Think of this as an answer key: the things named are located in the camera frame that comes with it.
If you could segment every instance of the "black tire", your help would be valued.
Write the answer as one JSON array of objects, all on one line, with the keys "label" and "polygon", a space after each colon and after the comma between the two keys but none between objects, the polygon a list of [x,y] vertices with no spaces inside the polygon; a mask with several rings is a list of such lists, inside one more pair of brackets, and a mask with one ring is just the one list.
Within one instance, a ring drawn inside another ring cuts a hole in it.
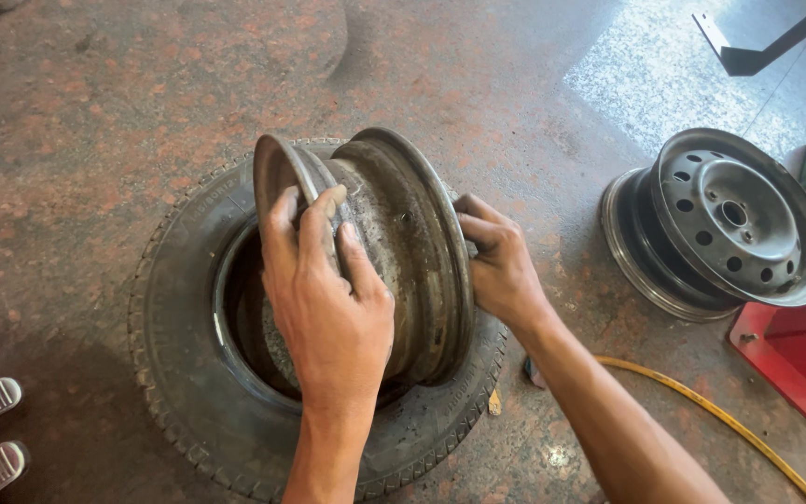
[{"label": "black tire", "polygon": [[[297,142],[321,156],[340,143]],[[272,400],[275,390],[245,383],[232,371],[218,343],[211,296],[233,237],[256,225],[251,177],[252,154],[246,154],[177,199],[142,254],[127,331],[138,382],[167,439],[212,480],[273,502],[281,499],[295,453],[299,404],[296,410],[286,407]],[[479,310],[476,327],[453,381],[415,386],[376,411],[356,500],[424,475],[474,427],[496,385],[505,348],[499,320]]]}]

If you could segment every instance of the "stained floor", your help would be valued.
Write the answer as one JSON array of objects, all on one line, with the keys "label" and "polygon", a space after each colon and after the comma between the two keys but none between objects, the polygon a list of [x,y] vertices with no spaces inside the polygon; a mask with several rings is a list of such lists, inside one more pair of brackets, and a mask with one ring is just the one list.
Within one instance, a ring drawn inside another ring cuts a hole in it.
[{"label": "stained floor", "polygon": [[[0,441],[33,453],[2,501],[244,501],[151,421],[126,350],[130,280],[182,189],[258,134],[372,125],[402,132],[454,189],[522,224],[547,294],[590,350],[692,386],[806,478],[806,420],[725,343],[728,322],[685,324],[652,306],[598,225],[607,182],[686,127],[799,160],[806,42],[729,78],[689,16],[702,9],[734,45],[760,49],[806,0],[27,0],[0,16],[0,376],[27,394],[0,419]],[[387,501],[604,500],[512,346],[502,415]],[[733,501],[803,501],[708,413],[613,373]]]}]

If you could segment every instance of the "spare steel wheel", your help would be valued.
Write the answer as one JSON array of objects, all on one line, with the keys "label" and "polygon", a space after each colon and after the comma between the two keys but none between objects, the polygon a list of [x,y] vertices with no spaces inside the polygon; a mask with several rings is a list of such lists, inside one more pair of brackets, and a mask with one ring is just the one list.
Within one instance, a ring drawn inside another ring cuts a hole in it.
[{"label": "spare steel wheel", "polygon": [[[363,139],[368,144],[354,144]],[[413,173],[432,177],[433,189],[427,191],[434,201],[382,202],[386,215],[397,216],[395,225],[422,225],[437,218],[424,212],[450,204],[437,190],[442,186],[430,164],[401,136],[370,128],[352,140],[311,138],[287,146],[327,161],[333,154],[343,157],[336,151],[346,143],[347,158],[378,148],[397,161],[417,164]],[[241,495],[274,501],[281,497],[295,453],[301,406],[259,281],[252,160],[247,154],[217,168],[178,198],[140,260],[127,328],[138,381],[167,439],[214,481]],[[418,191],[425,187],[422,183]],[[349,201],[358,204],[356,195]],[[447,280],[453,265],[466,264],[454,250],[461,245],[464,253],[458,224],[455,233],[428,244],[446,249],[447,260],[432,267],[447,268],[435,271]],[[373,246],[369,252],[382,251]],[[455,275],[458,280],[447,286],[465,288],[460,281],[467,271]],[[442,296],[445,311],[434,307],[426,312],[431,321],[420,326],[457,327],[452,333],[435,338],[409,331],[408,349],[382,383],[356,499],[375,498],[424,475],[464,439],[486,408],[499,376],[504,328],[472,307],[470,284],[467,288],[468,296]],[[399,305],[400,291],[395,294]],[[448,298],[460,303],[458,311]],[[454,319],[455,324],[443,321]]]},{"label": "spare steel wheel", "polygon": [[658,307],[704,322],[745,301],[806,304],[806,192],[742,138],[695,128],[602,199],[618,266]]}]

